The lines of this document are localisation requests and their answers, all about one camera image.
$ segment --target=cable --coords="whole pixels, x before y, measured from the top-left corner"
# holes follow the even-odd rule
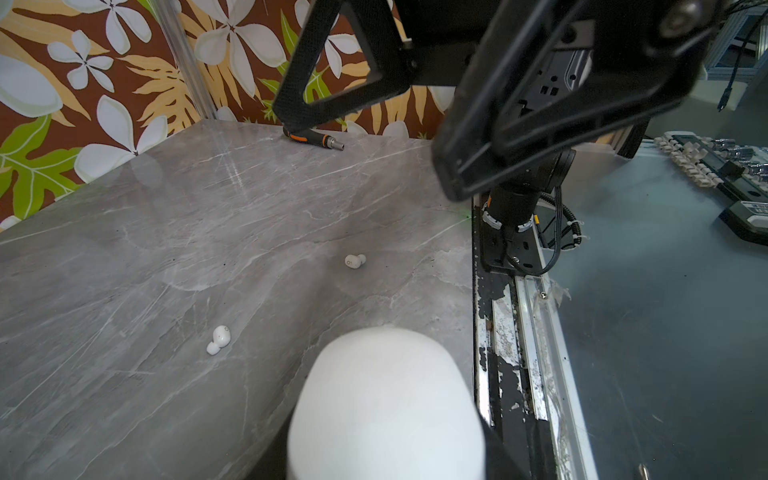
[[[741,42],[741,46],[739,47],[739,53],[736,56],[736,63],[733,64],[733,72],[730,74],[730,80],[728,81],[728,86],[725,87],[725,90],[723,91],[723,96],[720,97],[720,103],[717,104],[717,111],[723,111],[726,105],[728,105],[728,100],[730,100],[730,92],[733,87],[733,82],[736,80],[736,73],[739,70],[739,63],[741,62],[741,54],[744,53],[744,48],[746,47],[746,43],[752,38],[752,34],[760,27],[760,24],[763,23],[763,19],[766,17],[766,14],[768,14],[768,8],[766,8],[763,11],[763,14],[757,19],[757,22],[755,22],[755,25],[752,25],[752,28],[750,28],[750,33],[746,34],[746,37],[744,38],[744,41]]]
[[[728,9],[726,9],[723,17],[727,18],[730,15],[733,15],[734,13],[743,12],[744,10],[749,10],[750,8],[754,8],[754,7],[760,7],[761,5],[765,5],[765,4],[766,4],[765,0],[757,0],[756,2],[755,1],[748,2],[747,0],[743,0],[741,2],[735,2],[730,7],[728,7]]]
[[[559,186],[554,188],[554,202],[554,231],[560,232],[563,228],[563,192]],[[525,269],[518,262],[515,262],[513,259],[509,258],[509,255],[507,254],[507,259],[509,260],[509,263],[515,268],[515,270],[523,273],[524,275],[532,276],[541,276],[547,273],[558,262],[558,258],[560,258],[560,242],[557,242],[554,245],[554,253],[552,254],[552,258],[549,259],[549,262],[547,262],[547,266],[538,271],[530,271]]]
[[[552,205],[553,207],[556,207],[556,202],[554,198],[550,194],[542,193],[540,198],[547,202],[548,204]],[[574,237],[574,248],[577,245],[581,244],[581,225],[579,225],[578,220],[576,220],[576,216],[571,212],[571,210],[563,205],[563,215],[565,216],[566,220],[568,220],[568,225],[560,232],[560,238],[562,239],[566,235],[568,235],[569,232],[573,230],[572,236]],[[552,220],[549,220],[549,223],[547,223],[546,228],[544,228],[541,231],[541,235],[543,236],[544,232],[547,231],[549,226],[552,224]],[[552,248],[554,246],[554,242],[557,239],[557,235],[554,235],[552,240],[549,240],[548,242],[545,242],[544,240],[540,239],[541,245],[545,248]]]

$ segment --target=screw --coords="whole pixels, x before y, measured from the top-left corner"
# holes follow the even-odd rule
[[[700,0],[680,0],[672,5],[659,25],[662,38],[678,38],[689,33],[701,21],[703,8]]]
[[[576,28],[574,28],[573,25],[569,25],[568,28],[565,29],[565,33],[563,34],[563,38],[560,39],[563,43],[568,45],[569,43],[573,43],[576,41]]]

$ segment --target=orange and black handle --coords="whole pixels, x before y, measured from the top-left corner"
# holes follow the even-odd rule
[[[300,141],[303,144],[317,145],[318,147],[325,148],[335,148],[336,150],[344,150],[344,144],[334,137],[321,134],[320,132],[310,130],[309,128],[292,134],[286,130],[285,127],[283,127],[283,134],[285,134],[286,137],[295,141]]]

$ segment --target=gray marble table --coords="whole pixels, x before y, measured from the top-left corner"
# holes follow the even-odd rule
[[[472,384],[468,204],[428,142],[338,136],[204,121],[0,234],[0,478],[242,478],[364,326],[437,339]]]

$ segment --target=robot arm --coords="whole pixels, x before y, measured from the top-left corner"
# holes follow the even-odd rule
[[[456,85],[432,162],[446,196],[462,200],[514,182],[573,144],[678,105],[693,87],[724,1],[396,3],[408,41],[401,40],[386,0],[314,2],[274,111],[289,130],[299,130],[401,94],[412,84]],[[340,12],[371,73],[357,88],[307,104],[304,87]],[[566,91],[555,87],[554,95],[548,88],[552,102],[531,104],[542,65],[560,51],[581,51],[586,61],[590,49],[586,81]],[[577,72],[563,74],[569,81],[578,78]]]

